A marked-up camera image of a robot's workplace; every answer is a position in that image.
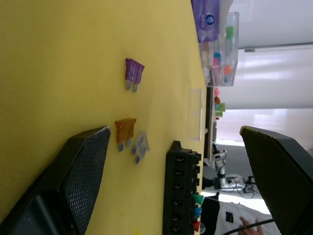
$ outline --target human hand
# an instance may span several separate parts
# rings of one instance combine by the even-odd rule
[[[240,217],[240,219],[243,222],[243,224],[239,226],[240,228],[250,225],[250,223],[246,221],[245,218]],[[256,229],[257,230],[254,230],[253,228],[245,229],[245,230],[239,231],[238,235],[264,235],[261,225],[256,226]]]

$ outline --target green fuse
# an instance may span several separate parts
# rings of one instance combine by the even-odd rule
[[[196,200],[197,204],[202,205],[202,203],[204,201],[204,197],[202,195],[192,194],[192,197]]]

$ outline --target black fuse holder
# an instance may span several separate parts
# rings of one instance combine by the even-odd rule
[[[163,235],[193,235],[197,218],[192,213],[196,202],[192,197],[200,184],[197,166],[201,154],[184,149],[179,141],[174,141],[166,154]]]

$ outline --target purple fuse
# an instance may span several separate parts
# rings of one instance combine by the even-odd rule
[[[142,71],[145,67],[142,64],[138,63],[137,61],[128,58],[125,59],[125,63],[126,63],[125,79],[127,81],[126,89],[129,90],[131,88],[132,82],[134,82],[133,91],[136,92],[138,84],[141,81]]]

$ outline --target yellow surface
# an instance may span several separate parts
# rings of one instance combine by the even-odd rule
[[[126,57],[146,67],[137,93]],[[0,220],[67,138],[109,125],[86,234],[160,235],[166,152],[173,140],[203,152],[204,138],[187,136],[190,88],[205,95],[190,0],[0,0]],[[137,166],[117,152],[123,118],[147,133]]]

